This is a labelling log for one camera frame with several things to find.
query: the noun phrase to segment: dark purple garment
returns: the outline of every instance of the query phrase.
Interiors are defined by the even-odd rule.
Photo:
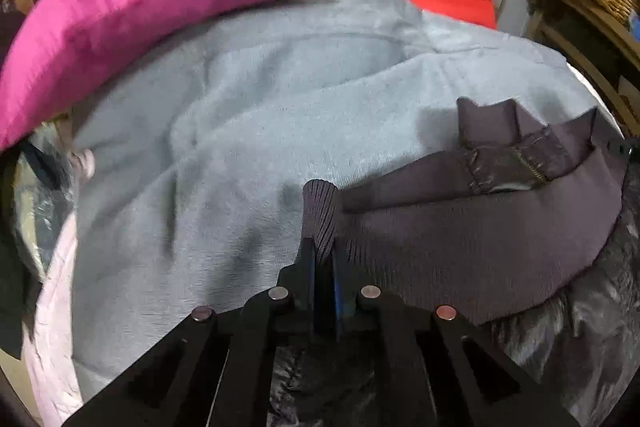
[[[597,110],[542,126],[513,100],[458,101],[461,148],[338,190],[305,185],[303,237],[410,305],[447,303],[475,323],[548,299],[591,266],[621,207],[627,158]]]

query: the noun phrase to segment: black object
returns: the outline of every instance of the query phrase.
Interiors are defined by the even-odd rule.
[[[65,427],[264,426],[276,346],[351,335],[378,350],[382,425],[578,425],[453,308],[406,306],[345,258],[334,244],[318,265],[303,239],[278,286],[220,315],[196,308]]]

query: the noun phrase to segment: gray blanket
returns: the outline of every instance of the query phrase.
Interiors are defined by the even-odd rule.
[[[296,256],[302,185],[345,187],[458,137],[456,99],[538,120],[595,105],[564,58],[405,0],[284,0],[181,31],[77,108],[74,365],[93,396],[195,305]]]

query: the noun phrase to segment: metal screw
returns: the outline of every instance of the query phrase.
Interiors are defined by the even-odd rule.
[[[213,315],[213,310],[210,306],[196,306],[191,310],[191,318],[196,322],[206,322]]]
[[[372,284],[369,284],[367,286],[363,286],[362,290],[360,290],[360,293],[364,298],[377,299],[378,297],[380,297],[380,294],[382,292],[380,291],[380,288],[378,288],[377,286],[373,286]]]
[[[269,290],[269,296],[273,301],[281,301],[289,296],[289,290],[284,286],[274,286]]]
[[[441,318],[443,321],[452,321],[456,318],[458,312],[452,306],[438,306],[436,310],[436,315]]]

